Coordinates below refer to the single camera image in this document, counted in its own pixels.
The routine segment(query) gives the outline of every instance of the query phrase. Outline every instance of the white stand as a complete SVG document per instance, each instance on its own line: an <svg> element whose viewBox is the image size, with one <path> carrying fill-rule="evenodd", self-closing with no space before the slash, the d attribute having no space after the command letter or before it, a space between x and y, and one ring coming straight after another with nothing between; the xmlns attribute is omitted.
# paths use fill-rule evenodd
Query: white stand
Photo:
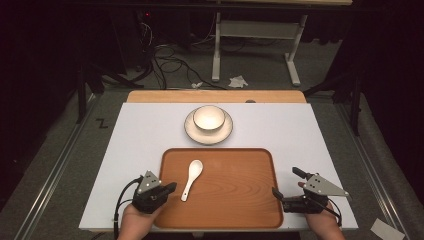
<svg viewBox="0 0 424 240"><path fill-rule="evenodd" d="M212 81L219 82L221 68L220 39L221 36L256 37L271 39L292 39L293 47L290 53L285 54L285 61L289 69L293 86L300 86L299 76L293 59L302 37L307 15L302 15L299 23L274 23L253 21L221 21L221 13L216 14L215 52L212 66Z"/></svg>

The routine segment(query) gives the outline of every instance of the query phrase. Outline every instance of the wooden edge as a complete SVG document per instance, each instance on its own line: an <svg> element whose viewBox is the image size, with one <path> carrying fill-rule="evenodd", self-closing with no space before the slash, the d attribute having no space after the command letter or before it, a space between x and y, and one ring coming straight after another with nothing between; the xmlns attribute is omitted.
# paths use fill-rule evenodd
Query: wooden edge
<svg viewBox="0 0 424 240"><path fill-rule="evenodd" d="M135 90L129 103L306 103L299 90Z"/></svg>

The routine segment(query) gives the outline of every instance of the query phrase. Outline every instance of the table leg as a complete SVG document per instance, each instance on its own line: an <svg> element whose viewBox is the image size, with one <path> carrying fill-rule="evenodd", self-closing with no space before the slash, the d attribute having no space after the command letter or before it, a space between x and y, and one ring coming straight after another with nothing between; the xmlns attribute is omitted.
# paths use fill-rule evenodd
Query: table leg
<svg viewBox="0 0 424 240"><path fill-rule="evenodd" d="M219 73L221 71L221 13L216 13L215 24L215 52L212 65L212 82L219 82Z"/></svg>
<svg viewBox="0 0 424 240"><path fill-rule="evenodd" d="M296 66L294 65L293 59L296 55L297 48L299 47L300 38L303 34L303 29L305 29L306 19L308 18L308 15L302 15L299 23L299 27L296 32L296 36L293 40L293 48L290 53L285 54L285 60L287 64L287 68L289 69L290 78L292 81L293 86L298 87L300 86L300 80L299 76L297 74Z"/></svg>

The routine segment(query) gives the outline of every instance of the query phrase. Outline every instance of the paper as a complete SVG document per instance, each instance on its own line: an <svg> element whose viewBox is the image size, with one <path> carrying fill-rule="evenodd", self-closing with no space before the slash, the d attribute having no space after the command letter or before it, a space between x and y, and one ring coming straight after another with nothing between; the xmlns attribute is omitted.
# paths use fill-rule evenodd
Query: paper
<svg viewBox="0 0 424 240"><path fill-rule="evenodd" d="M383 240L402 240L405 237L405 234L392 228L378 218L375 220L371 231Z"/></svg>
<svg viewBox="0 0 424 240"><path fill-rule="evenodd" d="M244 85L248 86L249 84L247 84L247 82L244 80L244 78L242 76L238 76L238 77L234 77L234 78L230 78L230 85L228 85L229 87L234 87L234 88L243 88Z"/></svg>
<svg viewBox="0 0 424 240"><path fill-rule="evenodd" d="M198 89L198 88L200 88L201 86L202 86L202 84L203 84L203 82L199 82L199 83L192 83L191 84L191 87L192 88L194 88L194 89Z"/></svg>

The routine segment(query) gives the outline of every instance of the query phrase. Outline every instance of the robotic arm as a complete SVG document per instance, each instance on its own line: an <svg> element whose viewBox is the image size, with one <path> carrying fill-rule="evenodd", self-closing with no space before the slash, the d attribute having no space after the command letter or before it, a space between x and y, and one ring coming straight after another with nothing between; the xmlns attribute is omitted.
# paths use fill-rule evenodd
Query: robotic arm
<svg viewBox="0 0 424 240"><path fill-rule="evenodd" d="M284 212L314 214L326 210L339 219L338 224L341 226L341 214L326 207L330 200L328 196L348 197L349 193L321 177L319 174L305 173L296 167L292 171L299 177L306 179L307 182L303 185L304 195L302 196L286 198L276 188L272 188L272 194L281 201Z"/></svg>

